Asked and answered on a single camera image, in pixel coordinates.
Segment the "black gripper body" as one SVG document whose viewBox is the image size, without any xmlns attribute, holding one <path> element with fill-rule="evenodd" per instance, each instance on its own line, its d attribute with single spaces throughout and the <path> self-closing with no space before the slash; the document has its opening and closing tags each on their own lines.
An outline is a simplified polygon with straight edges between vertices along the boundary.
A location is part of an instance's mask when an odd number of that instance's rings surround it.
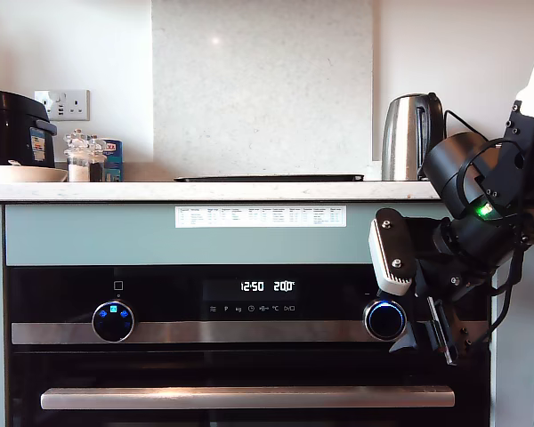
<svg viewBox="0 0 534 427">
<path fill-rule="evenodd" d="M 412 346 L 450 366 L 488 365 L 489 278 L 448 258 L 418 259 Z"/>
</svg>

